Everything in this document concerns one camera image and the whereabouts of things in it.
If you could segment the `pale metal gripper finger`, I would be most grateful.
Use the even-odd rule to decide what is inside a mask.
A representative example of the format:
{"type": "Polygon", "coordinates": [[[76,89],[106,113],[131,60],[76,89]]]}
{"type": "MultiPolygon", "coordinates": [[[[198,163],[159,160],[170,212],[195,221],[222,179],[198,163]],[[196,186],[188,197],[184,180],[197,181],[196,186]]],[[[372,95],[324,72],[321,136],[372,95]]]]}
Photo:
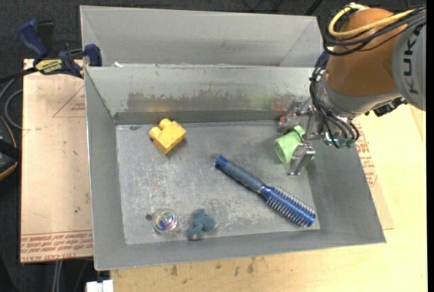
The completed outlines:
{"type": "Polygon", "coordinates": [[[279,133],[288,132],[299,125],[300,122],[301,116],[299,109],[291,109],[277,120],[277,131],[279,133]]]}
{"type": "Polygon", "coordinates": [[[295,148],[288,169],[288,175],[299,175],[314,158],[316,151],[311,143],[301,143],[295,148]]]}

